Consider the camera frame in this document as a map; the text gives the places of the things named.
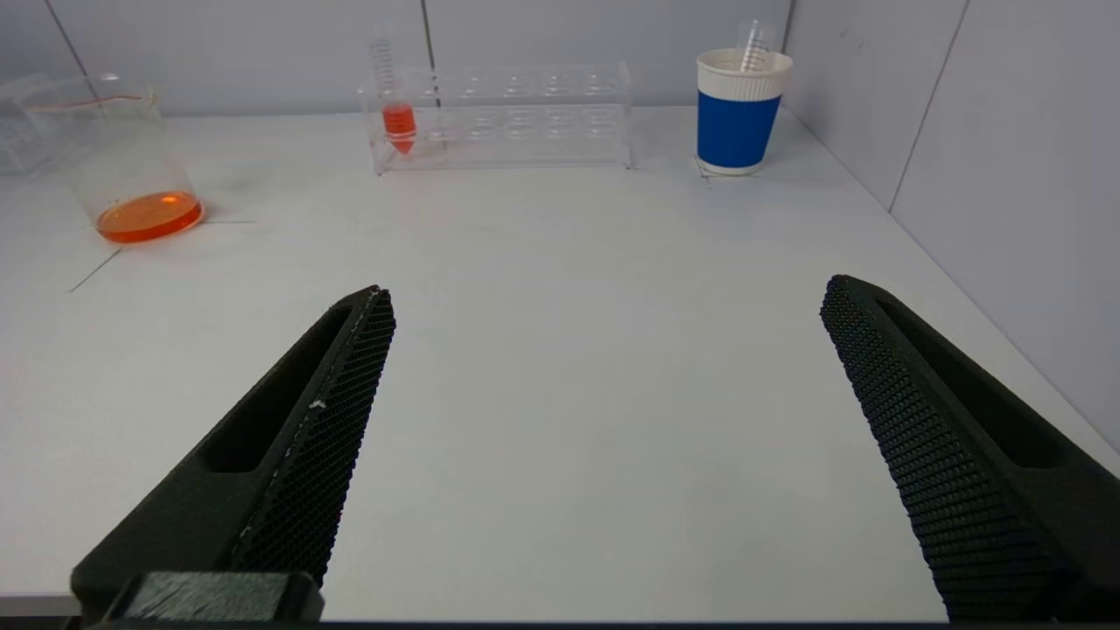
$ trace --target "blue paper cup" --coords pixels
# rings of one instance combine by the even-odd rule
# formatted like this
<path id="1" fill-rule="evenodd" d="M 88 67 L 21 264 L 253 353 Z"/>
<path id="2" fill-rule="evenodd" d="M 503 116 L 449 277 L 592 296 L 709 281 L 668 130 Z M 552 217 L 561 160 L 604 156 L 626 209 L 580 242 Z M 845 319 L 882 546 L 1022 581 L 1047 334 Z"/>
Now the blue paper cup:
<path id="1" fill-rule="evenodd" d="M 763 71 L 739 71 L 743 52 L 697 58 L 697 157 L 717 175 L 749 175 L 762 166 L 793 59 L 771 53 Z"/>

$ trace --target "scratch on table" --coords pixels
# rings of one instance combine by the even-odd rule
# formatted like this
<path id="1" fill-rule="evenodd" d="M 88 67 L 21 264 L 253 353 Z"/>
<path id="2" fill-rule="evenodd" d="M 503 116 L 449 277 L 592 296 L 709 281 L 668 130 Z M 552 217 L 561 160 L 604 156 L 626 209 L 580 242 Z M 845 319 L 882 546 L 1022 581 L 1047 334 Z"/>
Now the scratch on table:
<path id="1" fill-rule="evenodd" d="M 124 251 L 124 248 L 116 248 L 116 251 L 114 251 L 113 253 L 109 254 L 109 258 L 102 260 L 101 265 L 99 265 L 96 268 L 94 268 L 93 271 L 90 271 L 90 274 L 85 278 L 82 278 L 81 282 L 74 285 L 66 293 L 74 293 L 74 291 L 76 291 L 78 289 L 78 287 L 81 287 L 82 285 L 84 285 L 86 282 L 86 280 L 88 280 L 90 278 L 93 277 L 94 274 L 96 274 L 97 271 L 101 271 L 102 267 L 104 267 L 105 265 L 109 265 L 109 261 L 112 260 L 112 259 L 114 259 L 114 258 L 116 258 L 116 254 L 121 253 L 122 251 Z"/>

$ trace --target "red liquid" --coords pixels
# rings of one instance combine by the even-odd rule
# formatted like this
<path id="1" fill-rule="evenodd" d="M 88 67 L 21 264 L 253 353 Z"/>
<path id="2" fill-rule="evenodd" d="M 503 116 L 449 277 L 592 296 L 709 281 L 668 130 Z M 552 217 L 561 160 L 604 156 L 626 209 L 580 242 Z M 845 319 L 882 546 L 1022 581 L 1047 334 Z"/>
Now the red liquid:
<path id="1" fill-rule="evenodd" d="M 417 119 L 412 114 L 412 105 L 408 103 L 389 103 L 381 110 L 385 121 L 385 136 L 402 154 L 412 150 L 417 137 Z"/>

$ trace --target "white tabletop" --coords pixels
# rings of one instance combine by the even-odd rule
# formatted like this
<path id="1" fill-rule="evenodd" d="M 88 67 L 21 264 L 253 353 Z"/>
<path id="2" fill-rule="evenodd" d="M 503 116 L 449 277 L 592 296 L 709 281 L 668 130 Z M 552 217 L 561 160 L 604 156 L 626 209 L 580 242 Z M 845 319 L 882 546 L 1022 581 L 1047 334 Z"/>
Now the white tabletop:
<path id="1" fill-rule="evenodd" d="M 54 177 L 0 184 L 0 614 L 73 612 L 69 569 L 371 284 L 399 325 L 327 619 L 943 620 L 818 316 L 833 274 L 1120 471 L 784 111 L 758 176 L 712 180 L 688 108 L 635 110 L 629 172 L 379 178 L 354 115 L 170 129 L 212 209 L 181 237 L 116 252 Z"/>

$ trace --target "orange liquid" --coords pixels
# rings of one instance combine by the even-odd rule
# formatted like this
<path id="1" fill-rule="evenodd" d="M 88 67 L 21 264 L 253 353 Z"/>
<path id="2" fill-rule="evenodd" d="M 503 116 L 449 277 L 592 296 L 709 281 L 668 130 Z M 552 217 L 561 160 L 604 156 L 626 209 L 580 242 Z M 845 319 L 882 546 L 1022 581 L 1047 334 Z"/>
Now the orange liquid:
<path id="1" fill-rule="evenodd" d="M 411 151 L 417 137 L 417 119 L 412 113 L 412 105 L 389 103 L 381 110 L 381 118 L 385 121 L 385 136 L 393 147 L 402 154 Z"/>
<path id="2" fill-rule="evenodd" d="M 97 232 L 118 243 L 139 243 L 190 228 L 203 217 L 198 197 L 184 191 L 144 195 L 114 205 L 97 217 Z"/>

